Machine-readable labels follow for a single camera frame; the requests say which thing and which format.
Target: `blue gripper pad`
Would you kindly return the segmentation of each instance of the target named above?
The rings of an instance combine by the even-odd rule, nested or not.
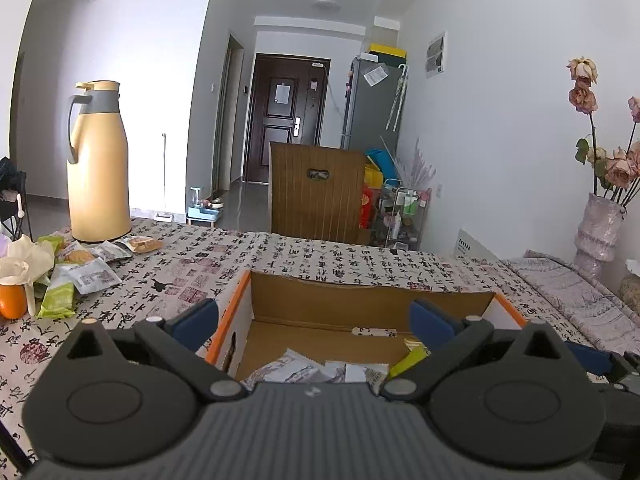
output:
[[[218,304],[211,298],[199,301],[164,325],[167,333],[192,352],[197,352],[217,328]]]
[[[588,372],[594,375],[606,375],[611,371],[613,364],[609,352],[590,348],[573,341],[565,341],[564,344],[578,359],[582,368]]]
[[[409,327],[431,352],[456,336],[455,328],[437,311],[429,310],[417,301],[409,306]]]

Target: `yellow thermos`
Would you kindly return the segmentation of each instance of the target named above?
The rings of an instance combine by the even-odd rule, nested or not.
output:
[[[71,232],[84,242],[113,240],[131,229],[129,149],[120,117],[115,81],[78,83],[84,94],[71,96],[63,131],[70,132],[71,110],[80,104],[69,134],[66,179]]]

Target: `thermos handle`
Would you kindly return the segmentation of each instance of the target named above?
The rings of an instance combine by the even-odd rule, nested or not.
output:
[[[67,160],[69,164],[77,164],[78,163],[78,153],[76,153],[76,149],[71,144],[71,110],[73,110],[75,104],[86,105],[91,102],[91,95],[72,95],[69,98],[69,115],[66,118],[63,118],[62,123],[62,131],[66,130],[66,138],[69,142],[69,154]]]

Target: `rose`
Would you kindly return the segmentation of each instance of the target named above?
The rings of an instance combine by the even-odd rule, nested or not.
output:
[[[596,152],[598,154],[598,160],[605,160],[607,158],[607,150],[604,148],[597,148]],[[589,151],[587,152],[587,160],[591,163],[591,167],[593,168],[596,163],[596,159],[593,156],[593,148],[589,148]]]
[[[625,150],[618,149],[614,158],[607,159],[604,178],[614,186],[626,189],[629,183],[636,177],[636,165],[626,160]]]
[[[635,165],[637,173],[640,169],[640,142],[637,140],[629,148],[629,152],[626,154],[626,160],[628,160],[630,164]]]
[[[595,94],[588,88],[579,87],[578,83],[569,92],[569,102],[575,106],[577,112],[587,115],[598,109]]]
[[[586,59],[584,56],[575,58],[566,67],[571,70],[571,79],[579,81],[581,85],[591,86],[591,82],[598,83],[596,64],[591,59]]]
[[[631,117],[635,123],[640,123],[640,97],[630,97],[628,103]]]

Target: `orange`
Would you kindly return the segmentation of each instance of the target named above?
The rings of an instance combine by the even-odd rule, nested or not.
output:
[[[27,312],[27,296],[22,285],[0,285],[0,314],[19,319]]]

